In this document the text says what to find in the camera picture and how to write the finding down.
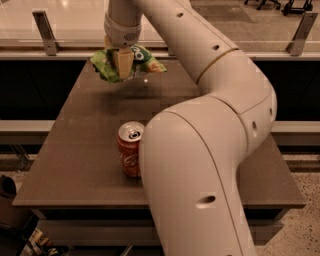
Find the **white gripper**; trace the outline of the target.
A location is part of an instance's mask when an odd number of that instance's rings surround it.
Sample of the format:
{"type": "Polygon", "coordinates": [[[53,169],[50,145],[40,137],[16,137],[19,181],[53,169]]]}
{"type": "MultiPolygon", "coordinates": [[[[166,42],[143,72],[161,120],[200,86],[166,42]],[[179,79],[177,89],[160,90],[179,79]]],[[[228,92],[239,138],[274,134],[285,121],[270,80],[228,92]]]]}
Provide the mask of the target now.
{"type": "Polygon", "coordinates": [[[141,32],[141,15],[119,15],[106,13],[104,19],[104,45],[106,49],[113,46],[120,48],[113,53],[113,60],[121,80],[130,75],[134,60],[134,53],[127,47],[134,45],[141,32]]]}

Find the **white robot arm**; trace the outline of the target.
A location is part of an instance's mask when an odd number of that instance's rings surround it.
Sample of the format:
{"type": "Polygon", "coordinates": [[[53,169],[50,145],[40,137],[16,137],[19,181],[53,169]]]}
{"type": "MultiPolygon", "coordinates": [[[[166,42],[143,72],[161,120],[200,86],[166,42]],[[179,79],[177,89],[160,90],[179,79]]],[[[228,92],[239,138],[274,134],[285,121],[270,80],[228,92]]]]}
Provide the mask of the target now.
{"type": "Polygon", "coordinates": [[[178,0],[109,0],[105,32],[137,42],[147,18],[200,90],[153,117],[140,170],[165,256],[257,256],[237,168],[269,135],[275,91],[228,37],[178,0]]]}

